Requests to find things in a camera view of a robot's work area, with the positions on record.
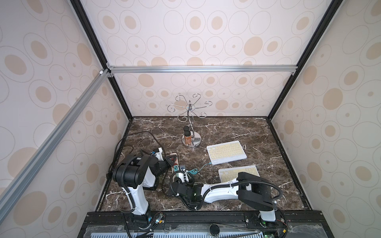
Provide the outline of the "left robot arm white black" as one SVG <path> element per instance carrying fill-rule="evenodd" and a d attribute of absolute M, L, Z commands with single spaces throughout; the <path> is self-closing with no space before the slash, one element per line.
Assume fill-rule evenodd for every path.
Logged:
<path fill-rule="evenodd" d="M 149 203 L 143 190 L 156 190 L 159 176 L 174 166 L 176 159 L 176 153 L 165 156 L 162 160 L 147 154 L 129 154 L 114 169 L 112 179 L 124 189 L 133 214 L 147 213 Z"/>

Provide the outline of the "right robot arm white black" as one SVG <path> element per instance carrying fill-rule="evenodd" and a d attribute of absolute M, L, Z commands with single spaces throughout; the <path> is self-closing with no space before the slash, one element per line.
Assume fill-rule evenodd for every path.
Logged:
<path fill-rule="evenodd" d="M 276 221 L 276 200 L 283 196 L 283 191 L 264 178 L 239 172 L 237 178 L 228 182 L 201 184 L 195 183 L 193 178 L 189 182 L 177 174 L 185 174 L 185 171 L 176 171 L 171 175 L 169 190 L 189 210 L 200 210 L 205 203 L 238 199 L 258 210 L 262 221 Z"/>

